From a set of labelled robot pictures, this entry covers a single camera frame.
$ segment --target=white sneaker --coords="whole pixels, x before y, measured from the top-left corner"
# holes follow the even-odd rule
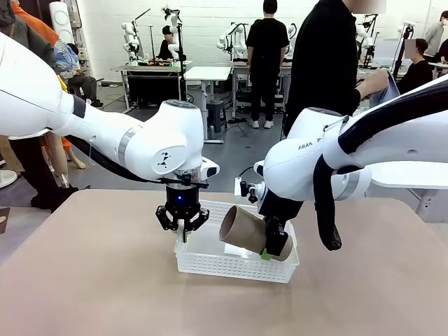
[[[270,130],[272,127],[274,126],[274,122],[273,121],[267,121],[265,123],[265,128]]]

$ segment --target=white cylinder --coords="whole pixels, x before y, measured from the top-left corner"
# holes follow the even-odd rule
[[[71,32],[69,9],[64,2],[50,3],[50,14],[53,29],[65,43],[74,43]]]

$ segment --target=white round base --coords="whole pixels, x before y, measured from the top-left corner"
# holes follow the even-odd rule
[[[5,188],[17,180],[17,174],[11,170],[0,170],[0,189]]]

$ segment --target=black hair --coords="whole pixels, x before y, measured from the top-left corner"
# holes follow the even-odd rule
[[[419,54],[422,55],[425,53],[426,49],[428,49],[428,42],[424,38],[416,38],[415,46],[419,51]]]
[[[162,28],[162,34],[170,35],[170,34],[173,34],[173,33],[171,33],[171,31],[169,30],[169,26],[165,26],[165,27]]]
[[[277,12],[277,0],[265,0],[263,3],[263,11],[266,14],[275,14]]]
[[[77,47],[76,45],[74,45],[74,44],[72,44],[72,43],[68,43],[67,45],[70,47],[70,49],[73,50],[73,52],[74,52],[75,54],[79,54],[79,49],[78,49],[78,47]]]

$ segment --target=green object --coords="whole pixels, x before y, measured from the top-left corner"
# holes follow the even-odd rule
[[[271,256],[270,256],[269,254],[267,254],[267,250],[266,250],[266,248],[263,250],[263,253],[262,253],[262,255],[261,255],[261,258],[262,258],[263,260],[266,260],[266,261],[270,261],[270,260],[271,260]]]

